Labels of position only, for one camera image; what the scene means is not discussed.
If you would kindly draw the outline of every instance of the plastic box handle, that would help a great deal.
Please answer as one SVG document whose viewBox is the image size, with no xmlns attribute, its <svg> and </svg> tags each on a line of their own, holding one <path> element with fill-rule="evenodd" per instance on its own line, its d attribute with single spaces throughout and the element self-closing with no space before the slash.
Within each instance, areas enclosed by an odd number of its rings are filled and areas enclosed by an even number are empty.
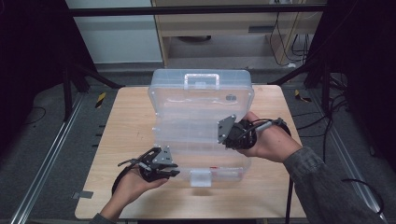
<svg viewBox="0 0 396 224">
<path fill-rule="evenodd" d="M 186 74 L 184 76 L 184 90 L 220 89 L 219 74 Z"/>
</svg>

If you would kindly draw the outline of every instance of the gray sleeve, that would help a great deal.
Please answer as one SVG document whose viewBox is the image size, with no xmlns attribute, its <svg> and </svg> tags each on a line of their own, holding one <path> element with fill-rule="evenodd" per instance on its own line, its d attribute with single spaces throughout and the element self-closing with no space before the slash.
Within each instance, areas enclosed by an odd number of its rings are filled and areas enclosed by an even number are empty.
<svg viewBox="0 0 396 224">
<path fill-rule="evenodd" d="M 99 213 L 96 214 L 93 219 L 90 221 L 90 224 L 116 224 L 113 221 L 110 221 L 106 219 L 105 217 L 102 217 Z"/>
<path fill-rule="evenodd" d="M 310 223 L 384 223 L 311 148 L 296 151 L 284 165 Z"/>
</svg>

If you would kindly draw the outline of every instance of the black robotic hand attachment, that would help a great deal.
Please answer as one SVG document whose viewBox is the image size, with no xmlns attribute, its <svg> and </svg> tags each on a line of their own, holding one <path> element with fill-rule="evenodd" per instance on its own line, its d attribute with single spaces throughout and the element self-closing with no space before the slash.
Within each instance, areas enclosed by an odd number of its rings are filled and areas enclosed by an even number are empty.
<svg viewBox="0 0 396 224">
<path fill-rule="evenodd" d="M 116 191 L 117 185 L 128 171 L 134 168 L 138 168 L 142 178 L 148 182 L 162 178 L 169 179 L 169 177 L 175 177 L 180 173 L 180 171 L 174 170 L 174 168 L 177 167 L 177 164 L 174 164 L 172 161 L 172 155 L 169 147 L 164 149 L 154 147 L 137 159 L 130 159 L 128 161 L 121 162 L 119 166 L 128 162 L 131 164 L 126 166 L 114 181 L 113 188 L 111 189 L 112 193 Z"/>
<path fill-rule="evenodd" d="M 227 148 L 232 149 L 249 149 L 257 142 L 256 132 L 263 131 L 271 125 L 281 127 L 290 135 L 290 130 L 286 122 L 279 119 L 258 119 L 250 122 L 247 119 L 241 119 L 235 122 L 236 115 L 231 115 L 226 119 L 218 122 L 218 143 L 222 143 Z"/>
</svg>

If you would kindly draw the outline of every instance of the clear plastic storage box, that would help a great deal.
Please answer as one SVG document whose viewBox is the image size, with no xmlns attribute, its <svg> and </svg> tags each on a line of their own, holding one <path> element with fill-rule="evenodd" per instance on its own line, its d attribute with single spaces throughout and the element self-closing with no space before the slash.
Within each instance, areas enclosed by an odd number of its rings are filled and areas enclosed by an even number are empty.
<svg viewBox="0 0 396 224">
<path fill-rule="evenodd" d="M 154 145 L 170 147 L 178 178 L 192 187 L 243 178 L 250 159 L 218 143 L 218 122 L 231 115 L 238 122 L 250 109 L 248 71 L 159 69 L 148 95 L 156 112 Z"/>
</svg>

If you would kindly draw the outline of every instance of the black metal rail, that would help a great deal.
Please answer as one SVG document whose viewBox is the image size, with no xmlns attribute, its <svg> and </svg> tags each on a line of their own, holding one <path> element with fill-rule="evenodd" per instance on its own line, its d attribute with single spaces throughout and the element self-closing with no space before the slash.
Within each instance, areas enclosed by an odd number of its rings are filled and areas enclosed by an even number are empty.
<svg viewBox="0 0 396 224">
<path fill-rule="evenodd" d="M 187 7 L 112 7 L 112 8 L 70 8 L 54 10 L 49 14 L 72 17 L 142 16 L 175 14 L 215 13 L 259 13 L 259 12 L 315 12 L 328 10 L 327 4 L 287 5 L 232 5 L 232 6 L 187 6 Z"/>
</svg>

